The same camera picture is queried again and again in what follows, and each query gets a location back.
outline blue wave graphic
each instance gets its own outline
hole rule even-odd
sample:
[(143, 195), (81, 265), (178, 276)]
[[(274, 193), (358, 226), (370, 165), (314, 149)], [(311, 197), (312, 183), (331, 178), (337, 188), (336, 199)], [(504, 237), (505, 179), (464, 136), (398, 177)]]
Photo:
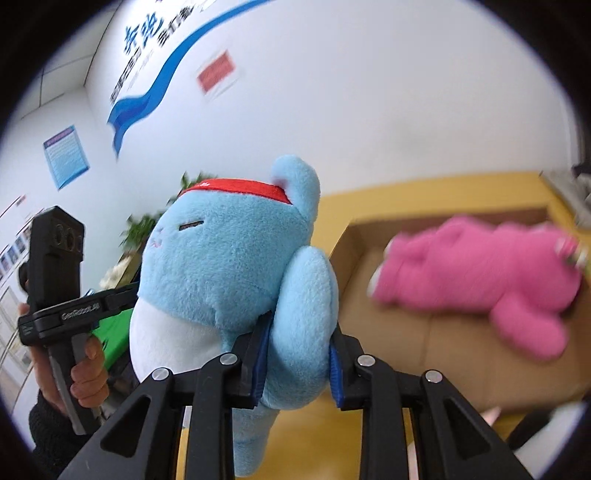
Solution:
[(113, 138), (113, 148), (119, 156), (121, 145), (123, 143), (123, 137), (129, 127), (134, 123), (140, 121), (142, 118), (146, 118), (151, 114), (160, 102), (164, 98), (164, 94), (170, 85), (170, 81), (173, 79), (174, 72), (177, 70), (178, 65), (181, 63), (183, 57), (191, 49), (193, 45), (204, 36), (207, 32), (214, 29), (218, 25), (230, 20), (233, 17), (249, 11), (252, 8), (258, 7), (259, 5), (266, 4), (272, 0), (251, 0), (236, 8), (233, 8), (226, 13), (216, 17), (205, 25), (199, 27), (192, 34), (183, 40), (183, 42), (171, 53), (170, 57), (162, 65), (160, 73), (154, 80), (154, 83), (150, 89), (140, 97), (128, 97), (123, 98), (113, 106), (108, 124), (115, 127), (115, 136)]

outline blue plush toy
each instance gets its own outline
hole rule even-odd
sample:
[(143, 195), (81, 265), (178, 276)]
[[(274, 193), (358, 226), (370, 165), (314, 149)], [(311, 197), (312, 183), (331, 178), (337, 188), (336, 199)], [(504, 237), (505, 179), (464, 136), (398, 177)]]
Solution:
[(233, 412), (238, 476), (260, 465), (279, 410), (324, 389), (337, 319), (334, 272), (310, 246), (316, 172), (285, 156), (272, 183), (213, 179), (184, 192), (150, 235), (131, 319), (131, 359), (143, 381), (158, 367), (202, 367), (275, 311), (261, 403)]

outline black sleeve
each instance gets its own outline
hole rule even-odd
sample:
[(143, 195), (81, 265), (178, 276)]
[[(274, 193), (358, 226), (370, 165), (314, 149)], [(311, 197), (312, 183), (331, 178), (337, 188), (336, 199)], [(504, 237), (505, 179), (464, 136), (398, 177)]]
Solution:
[(41, 392), (29, 414), (29, 427), (35, 441), (33, 458), (48, 479), (57, 479), (90, 439), (90, 435), (76, 435), (70, 419), (53, 408)]

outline hand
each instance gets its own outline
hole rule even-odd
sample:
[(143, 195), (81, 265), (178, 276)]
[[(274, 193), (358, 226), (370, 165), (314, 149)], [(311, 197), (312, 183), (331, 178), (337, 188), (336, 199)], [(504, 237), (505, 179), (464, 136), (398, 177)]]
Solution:
[[(18, 306), (18, 313), (25, 315), (29, 311), (29, 305), (21, 303)], [(43, 398), (45, 398), (55, 409), (67, 416), (66, 407), (57, 390), (56, 381), (53, 378), (49, 356), (44, 348), (30, 347), (33, 359), (33, 368), (37, 385)], [(103, 353), (100, 340), (91, 336), (86, 342), (86, 357), (74, 368), (71, 375), (74, 381), (70, 392), (84, 408), (99, 407), (109, 396), (107, 385), (107, 370), (105, 369), (105, 354)]]

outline closed eye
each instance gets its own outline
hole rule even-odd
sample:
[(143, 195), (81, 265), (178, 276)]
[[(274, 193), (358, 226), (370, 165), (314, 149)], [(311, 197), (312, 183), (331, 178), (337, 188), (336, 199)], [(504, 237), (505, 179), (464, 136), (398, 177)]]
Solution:
[(191, 228), (191, 227), (194, 227), (194, 226), (199, 226), (202, 223), (203, 223), (203, 220), (197, 220), (196, 222), (191, 222), (191, 223), (184, 223), (182, 225), (179, 225), (178, 226), (178, 229), (179, 230), (185, 230), (187, 228)]

